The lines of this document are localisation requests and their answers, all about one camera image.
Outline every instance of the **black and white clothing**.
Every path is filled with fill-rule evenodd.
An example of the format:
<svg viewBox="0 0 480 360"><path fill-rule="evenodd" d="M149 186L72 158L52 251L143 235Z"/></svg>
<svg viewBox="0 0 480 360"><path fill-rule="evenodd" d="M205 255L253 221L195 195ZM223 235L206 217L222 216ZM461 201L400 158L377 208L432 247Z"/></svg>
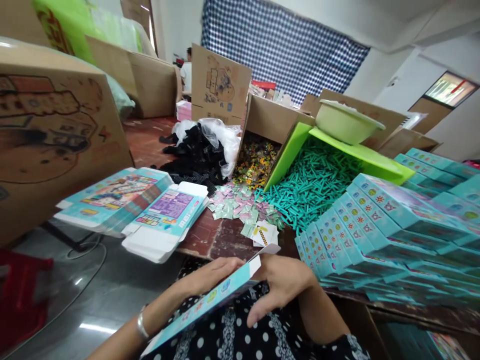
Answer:
<svg viewBox="0 0 480 360"><path fill-rule="evenodd" d="M191 258L180 271L179 278L205 265ZM144 357L145 360L262 360L262 359L341 359L369 360L353 335L344 335L328 345L316 345L297 334L287 316L279 309L270 312L252 328L247 316L252 305L268 293L262 282L231 303L201 318L185 331ZM200 296L187 299L168 320L167 326Z"/></svg>

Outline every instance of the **green plastic bag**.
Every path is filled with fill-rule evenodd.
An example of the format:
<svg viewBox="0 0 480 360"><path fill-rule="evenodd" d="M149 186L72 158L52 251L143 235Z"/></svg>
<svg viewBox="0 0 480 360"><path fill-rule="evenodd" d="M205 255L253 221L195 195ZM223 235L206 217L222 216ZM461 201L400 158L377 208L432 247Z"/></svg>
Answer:
<svg viewBox="0 0 480 360"><path fill-rule="evenodd" d="M51 47L96 65L85 35L142 53L135 21L113 15L85 0L32 0Z"/></svg>

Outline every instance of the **red object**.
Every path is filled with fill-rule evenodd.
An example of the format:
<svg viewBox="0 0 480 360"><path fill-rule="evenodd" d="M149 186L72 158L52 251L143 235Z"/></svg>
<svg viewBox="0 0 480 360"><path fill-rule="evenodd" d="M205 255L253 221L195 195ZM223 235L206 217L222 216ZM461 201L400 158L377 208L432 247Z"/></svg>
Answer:
<svg viewBox="0 0 480 360"><path fill-rule="evenodd" d="M455 93L460 87L462 87L463 84L465 84L466 80L462 80L461 83L459 83L452 91L450 91L450 94Z"/></svg>
<svg viewBox="0 0 480 360"><path fill-rule="evenodd" d="M34 293L37 275L50 271L53 264L53 259L39 259L0 249L0 267L8 266L0 297L0 354L45 325L48 299L34 303Z"/></svg>
<svg viewBox="0 0 480 360"><path fill-rule="evenodd" d="M268 91L270 89L275 90L277 84L275 82L268 82L268 81L255 81L252 80L251 83L260 89Z"/></svg>

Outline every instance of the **woman's right hand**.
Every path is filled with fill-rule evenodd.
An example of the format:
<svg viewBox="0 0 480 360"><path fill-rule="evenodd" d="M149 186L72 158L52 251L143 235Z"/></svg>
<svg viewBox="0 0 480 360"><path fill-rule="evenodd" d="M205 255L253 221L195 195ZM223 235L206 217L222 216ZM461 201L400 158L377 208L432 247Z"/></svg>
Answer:
<svg viewBox="0 0 480 360"><path fill-rule="evenodd" d="M274 309L282 308L305 289L317 285L312 270L300 260L278 255L261 255L261 267L254 280L267 281L270 291L250 309L246 324L251 328Z"/></svg>

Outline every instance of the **window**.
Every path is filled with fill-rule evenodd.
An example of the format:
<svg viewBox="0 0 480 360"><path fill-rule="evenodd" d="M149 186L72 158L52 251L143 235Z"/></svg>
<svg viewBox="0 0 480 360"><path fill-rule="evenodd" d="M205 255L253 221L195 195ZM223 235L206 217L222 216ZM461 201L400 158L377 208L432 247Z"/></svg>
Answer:
<svg viewBox="0 0 480 360"><path fill-rule="evenodd" d="M447 71L425 93L425 96L456 108L477 89L478 85Z"/></svg>

